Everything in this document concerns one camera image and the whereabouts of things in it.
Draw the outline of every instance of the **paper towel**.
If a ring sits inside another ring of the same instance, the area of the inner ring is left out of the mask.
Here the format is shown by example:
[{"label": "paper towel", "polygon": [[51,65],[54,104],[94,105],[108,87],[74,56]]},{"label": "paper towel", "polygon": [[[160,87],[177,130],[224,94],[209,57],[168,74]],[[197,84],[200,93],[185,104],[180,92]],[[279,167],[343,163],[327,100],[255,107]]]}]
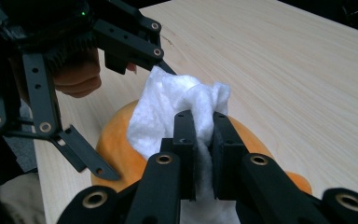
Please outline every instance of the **paper towel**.
[{"label": "paper towel", "polygon": [[182,201],[181,223],[240,223],[234,202],[213,197],[212,160],[208,151],[213,134],[213,112],[227,114],[228,85],[202,84],[189,75],[174,76],[154,67],[130,120],[127,138],[146,160],[159,152],[161,138],[173,137],[174,116],[191,110],[198,153],[196,202]]}]

